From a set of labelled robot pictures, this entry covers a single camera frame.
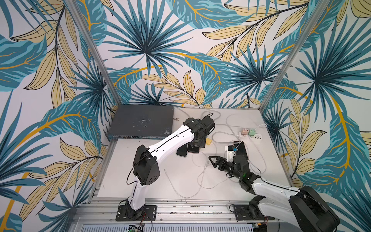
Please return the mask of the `black phone grey case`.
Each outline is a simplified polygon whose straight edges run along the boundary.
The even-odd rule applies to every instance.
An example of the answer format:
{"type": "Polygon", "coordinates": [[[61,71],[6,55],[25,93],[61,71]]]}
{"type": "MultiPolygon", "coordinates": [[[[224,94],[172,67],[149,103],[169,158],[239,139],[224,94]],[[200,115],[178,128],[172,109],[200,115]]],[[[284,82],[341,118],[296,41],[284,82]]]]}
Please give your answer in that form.
{"type": "Polygon", "coordinates": [[[188,147],[187,144],[181,146],[180,148],[177,149],[176,154],[178,156],[181,156],[181,157],[186,157],[187,156],[187,147],[188,147]]]}

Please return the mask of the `black phone pink case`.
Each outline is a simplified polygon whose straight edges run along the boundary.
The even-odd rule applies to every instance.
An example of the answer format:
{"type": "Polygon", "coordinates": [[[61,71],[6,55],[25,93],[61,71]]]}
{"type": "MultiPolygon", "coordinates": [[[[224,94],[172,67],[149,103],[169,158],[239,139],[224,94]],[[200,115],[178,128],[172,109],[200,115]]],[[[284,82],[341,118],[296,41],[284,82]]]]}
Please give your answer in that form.
{"type": "Polygon", "coordinates": [[[196,145],[188,144],[187,145],[187,152],[188,153],[198,154],[200,152],[200,147],[198,147],[196,145]]]}

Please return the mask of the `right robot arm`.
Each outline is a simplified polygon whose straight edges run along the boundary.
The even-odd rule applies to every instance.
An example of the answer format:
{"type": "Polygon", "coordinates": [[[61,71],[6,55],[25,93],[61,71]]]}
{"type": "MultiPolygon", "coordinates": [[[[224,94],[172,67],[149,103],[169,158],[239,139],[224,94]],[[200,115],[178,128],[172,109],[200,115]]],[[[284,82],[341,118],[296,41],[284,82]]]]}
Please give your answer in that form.
{"type": "Polygon", "coordinates": [[[220,156],[208,159],[214,168],[237,178],[243,190],[255,195],[252,205],[262,215],[283,220],[303,232],[337,231],[339,217],[312,187],[285,187],[268,182],[251,172],[251,162],[243,155],[235,155],[232,161],[220,156]]]}

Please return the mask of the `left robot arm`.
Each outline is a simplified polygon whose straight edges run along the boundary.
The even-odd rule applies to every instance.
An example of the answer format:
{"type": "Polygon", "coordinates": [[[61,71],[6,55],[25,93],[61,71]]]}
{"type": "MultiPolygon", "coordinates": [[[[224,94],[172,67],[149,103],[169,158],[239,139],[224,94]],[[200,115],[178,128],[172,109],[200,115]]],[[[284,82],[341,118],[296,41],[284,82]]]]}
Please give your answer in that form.
{"type": "Polygon", "coordinates": [[[213,132],[215,122],[211,115],[202,119],[189,118],[179,129],[160,142],[137,148],[130,174],[134,174],[134,188],[131,196],[126,200],[128,212],[134,218],[141,214],[146,204],[147,186],[153,184],[160,177],[160,164],[171,154],[181,152],[187,154],[187,148],[204,148],[207,136],[213,132]]]}

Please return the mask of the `black phone by power strip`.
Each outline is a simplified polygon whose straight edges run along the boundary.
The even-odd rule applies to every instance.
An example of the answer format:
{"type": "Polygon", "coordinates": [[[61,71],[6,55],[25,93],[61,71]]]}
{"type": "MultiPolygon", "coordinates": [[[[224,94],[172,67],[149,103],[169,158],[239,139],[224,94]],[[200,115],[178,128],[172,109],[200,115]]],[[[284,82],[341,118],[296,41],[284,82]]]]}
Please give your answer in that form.
{"type": "Polygon", "coordinates": [[[248,160],[248,152],[243,141],[234,141],[233,146],[236,156],[240,156],[248,160]]]}

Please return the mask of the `pink plug adapter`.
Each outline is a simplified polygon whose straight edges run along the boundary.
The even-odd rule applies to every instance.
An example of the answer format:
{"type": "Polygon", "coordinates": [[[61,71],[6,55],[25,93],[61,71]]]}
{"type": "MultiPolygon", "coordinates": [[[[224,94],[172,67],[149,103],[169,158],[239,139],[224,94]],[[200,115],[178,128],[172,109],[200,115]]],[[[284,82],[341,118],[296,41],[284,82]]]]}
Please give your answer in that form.
{"type": "Polygon", "coordinates": [[[249,133],[249,129],[247,129],[247,128],[243,128],[242,131],[241,131],[242,136],[246,136],[246,135],[248,135],[248,133],[249,133]]]}

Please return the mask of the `green plug adapter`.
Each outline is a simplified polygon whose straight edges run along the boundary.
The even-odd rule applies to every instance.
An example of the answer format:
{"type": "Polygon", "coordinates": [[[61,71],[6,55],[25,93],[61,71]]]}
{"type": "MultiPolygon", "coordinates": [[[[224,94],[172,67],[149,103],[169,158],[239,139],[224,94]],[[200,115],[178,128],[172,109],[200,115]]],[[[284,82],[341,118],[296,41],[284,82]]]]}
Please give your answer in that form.
{"type": "Polygon", "coordinates": [[[250,129],[249,130],[249,133],[248,133],[248,135],[250,136],[250,137],[254,137],[255,135],[256,135],[256,129],[250,129]]]}

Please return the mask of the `white power strip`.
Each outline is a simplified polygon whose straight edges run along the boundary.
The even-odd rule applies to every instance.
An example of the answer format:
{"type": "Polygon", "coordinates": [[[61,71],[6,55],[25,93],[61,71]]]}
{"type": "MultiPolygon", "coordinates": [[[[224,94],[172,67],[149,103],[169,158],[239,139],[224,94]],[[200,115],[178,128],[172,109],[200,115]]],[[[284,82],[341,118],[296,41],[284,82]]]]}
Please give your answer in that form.
{"type": "Polygon", "coordinates": [[[244,134],[239,133],[239,137],[242,138],[242,139],[247,139],[248,138],[252,141],[262,141],[262,139],[263,139],[262,135],[258,134],[258,133],[256,133],[253,136],[250,136],[248,134],[244,135],[244,134]]]}

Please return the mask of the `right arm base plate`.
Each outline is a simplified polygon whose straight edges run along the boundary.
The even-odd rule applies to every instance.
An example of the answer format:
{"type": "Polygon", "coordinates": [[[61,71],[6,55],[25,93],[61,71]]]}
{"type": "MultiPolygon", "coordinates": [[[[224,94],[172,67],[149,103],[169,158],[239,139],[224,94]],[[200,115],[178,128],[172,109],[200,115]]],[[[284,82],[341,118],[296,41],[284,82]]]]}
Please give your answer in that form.
{"type": "Polygon", "coordinates": [[[275,220],[274,217],[265,216],[257,206],[254,205],[230,205],[230,211],[235,215],[237,221],[264,221],[275,220]]]}

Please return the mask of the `grey network switch box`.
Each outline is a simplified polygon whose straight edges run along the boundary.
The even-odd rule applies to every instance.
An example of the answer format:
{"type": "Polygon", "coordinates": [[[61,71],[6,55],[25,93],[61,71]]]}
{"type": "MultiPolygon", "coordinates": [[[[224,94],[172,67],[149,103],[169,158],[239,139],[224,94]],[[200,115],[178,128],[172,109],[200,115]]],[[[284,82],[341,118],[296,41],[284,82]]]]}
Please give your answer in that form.
{"type": "Polygon", "coordinates": [[[173,130],[173,106],[120,105],[107,133],[110,139],[164,139],[173,130]]]}

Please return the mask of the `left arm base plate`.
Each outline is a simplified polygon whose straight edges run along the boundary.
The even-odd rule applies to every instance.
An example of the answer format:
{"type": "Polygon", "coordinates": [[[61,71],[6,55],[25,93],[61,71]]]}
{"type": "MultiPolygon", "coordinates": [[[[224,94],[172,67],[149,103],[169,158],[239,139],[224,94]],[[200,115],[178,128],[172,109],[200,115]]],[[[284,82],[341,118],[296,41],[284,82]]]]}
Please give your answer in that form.
{"type": "Polygon", "coordinates": [[[130,205],[118,207],[115,221],[149,221],[154,222],[157,216],[156,205],[144,205],[139,210],[134,211],[130,205]]]}

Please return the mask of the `aluminium rail frame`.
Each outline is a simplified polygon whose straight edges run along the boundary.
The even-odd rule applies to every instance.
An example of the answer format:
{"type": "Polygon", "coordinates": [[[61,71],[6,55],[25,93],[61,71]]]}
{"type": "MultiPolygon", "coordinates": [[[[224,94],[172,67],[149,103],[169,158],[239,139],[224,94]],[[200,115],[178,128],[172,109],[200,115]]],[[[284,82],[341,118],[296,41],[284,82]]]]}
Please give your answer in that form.
{"type": "Polygon", "coordinates": [[[251,205],[249,201],[151,200],[157,206],[154,222],[115,221],[117,199],[93,199],[81,205],[70,222],[70,232],[299,232],[300,228],[276,219],[237,221],[230,205],[251,205]]]}

